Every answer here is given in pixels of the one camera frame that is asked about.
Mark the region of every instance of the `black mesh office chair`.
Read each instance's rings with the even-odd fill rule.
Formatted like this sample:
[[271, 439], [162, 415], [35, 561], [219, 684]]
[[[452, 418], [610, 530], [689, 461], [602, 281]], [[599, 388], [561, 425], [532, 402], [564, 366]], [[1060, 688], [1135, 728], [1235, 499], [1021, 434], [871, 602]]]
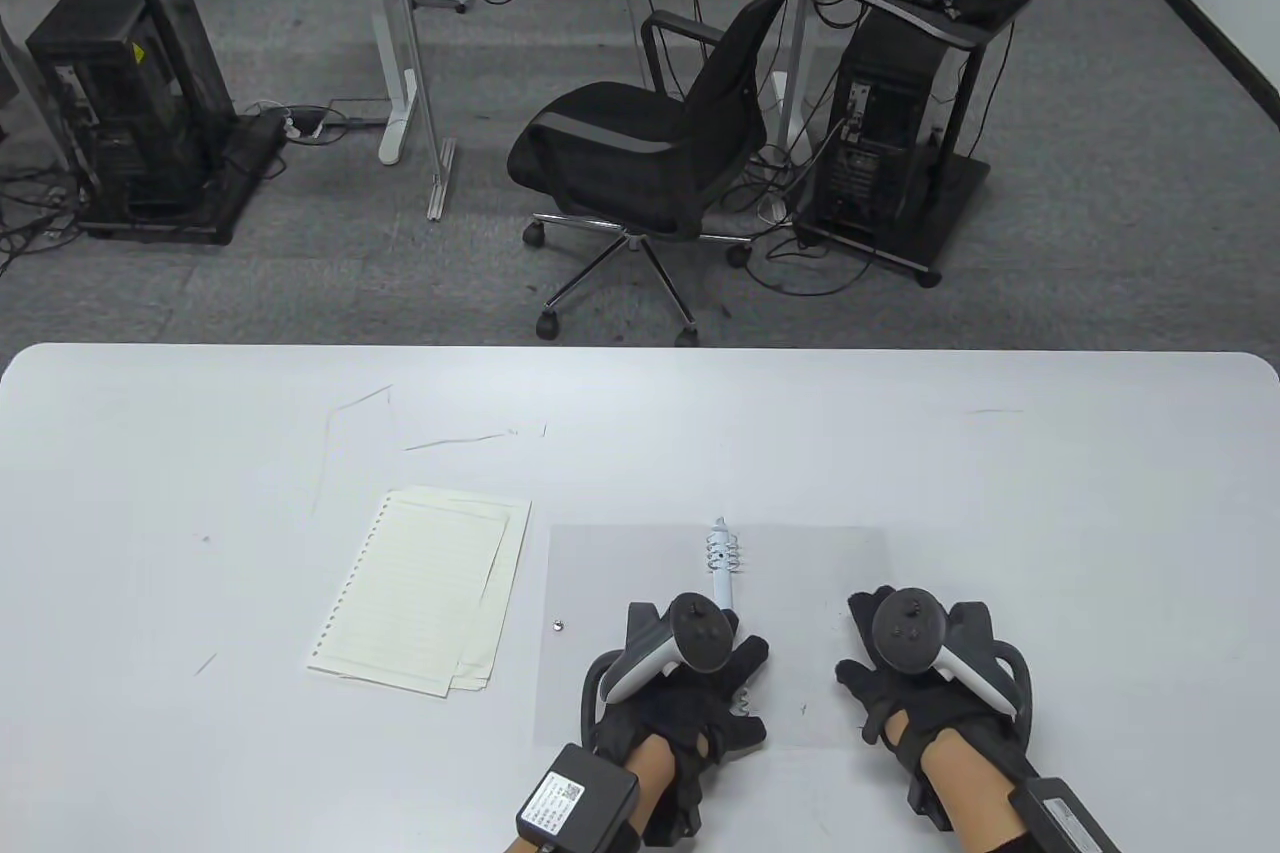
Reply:
[[[730, 265], [746, 265], [750, 237], [704, 233], [703, 213], [765, 142], [755, 63], [785, 1], [753, 0], [723, 31], [655, 12], [643, 27], [653, 91], [594, 82], [564, 93], [525, 127], [507, 158], [507, 172], [517, 184], [552, 196], [561, 210], [535, 214], [525, 228], [525, 243], [544, 245], [544, 223], [617, 234], [599, 257], [547, 300], [538, 319], [539, 337], [554, 339], [559, 334], [556, 305], [626, 246], [644, 251], [676, 301], [685, 321], [676, 345], [698, 345], [698, 323], [649, 240], [721, 242], [730, 245]], [[666, 92], [654, 36], [658, 29], [712, 47], [684, 102]]]

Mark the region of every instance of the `label sticker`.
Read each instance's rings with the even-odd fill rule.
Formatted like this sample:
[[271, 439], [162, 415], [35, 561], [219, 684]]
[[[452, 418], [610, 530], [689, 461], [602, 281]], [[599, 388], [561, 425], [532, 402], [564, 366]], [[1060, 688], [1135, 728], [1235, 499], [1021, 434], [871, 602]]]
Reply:
[[552, 836], [559, 834], [577, 800], [582, 798], [582, 785], [557, 772], [548, 772], [534, 795], [520, 811], [520, 818]]
[[1102, 853], [1102, 847], [1089, 835], [1084, 824], [1071, 812], [1071, 807], [1066, 804], [1065, 799], [1057, 797], [1046, 799], [1044, 808], [1048, 809], [1050, 816], [1057, 820], [1057, 825], [1062, 827], [1062, 833], [1068, 835], [1068, 839], [1071, 840], [1073, 845], [1080, 853]]

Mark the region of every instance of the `lined paper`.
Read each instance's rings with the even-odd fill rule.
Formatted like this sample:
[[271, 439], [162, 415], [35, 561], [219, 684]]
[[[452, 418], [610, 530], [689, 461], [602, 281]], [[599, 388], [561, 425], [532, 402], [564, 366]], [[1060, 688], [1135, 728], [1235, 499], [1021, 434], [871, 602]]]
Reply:
[[529, 510], [430, 487], [388, 493], [307, 666], [438, 697], [483, 689]]

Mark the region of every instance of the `battery pack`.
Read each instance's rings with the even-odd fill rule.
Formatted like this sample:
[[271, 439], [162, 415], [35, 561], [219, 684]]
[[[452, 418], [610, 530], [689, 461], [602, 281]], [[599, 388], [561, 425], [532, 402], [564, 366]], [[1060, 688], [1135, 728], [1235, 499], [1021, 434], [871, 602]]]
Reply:
[[539, 849], [605, 853], [637, 802], [634, 772], [568, 743], [520, 808], [516, 833]]
[[1057, 777], [1025, 780], [1009, 803], [1044, 853], [1120, 853], [1069, 785]]

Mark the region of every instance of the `scratch on table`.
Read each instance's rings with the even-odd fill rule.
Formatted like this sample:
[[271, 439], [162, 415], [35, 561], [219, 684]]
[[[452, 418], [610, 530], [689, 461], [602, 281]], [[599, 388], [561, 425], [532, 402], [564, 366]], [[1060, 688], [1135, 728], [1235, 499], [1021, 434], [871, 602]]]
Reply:
[[328, 418], [324, 418], [324, 442], [320, 444], [320, 478], [316, 479], [316, 491], [315, 496], [311, 497], [311, 514], [308, 515], [315, 516], [316, 507], [320, 505], [320, 492], [324, 489], [324, 474], [329, 465], [329, 432], [333, 429], [333, 418], [337, 418], [337, 415], [343, 410], [349, 410], [352, 406], [358, 406], [362, 402], [374, 400], [374, 397], [380, 393], [387, 393], [387, 405], [390, 406], [390, 391], [393, 386], [394, 383], [388, 383], [388, 386], [379, 387], [378, 391], [365, 393], [365, 396], [361, 396], [360, 400], [352, 400], [351, 402], [344, 402], [342, 406], [334, 406], [333, 410], [329, 410]]
[[403, 452], [413, 452], [415, 450], [430, 450], [433, 446], [448, 446], [449, 443], [483, 443], [484, 441], [498, 441], [499, 437], [504, 435], [518, 435], [515, 429], [508, 429], [507, 433], [485, 433], [484, 435], [463, 435], [453, 437], [448, 441], [431, 441], [429, 443], [419, 443], [417, 446], [406, 446]]

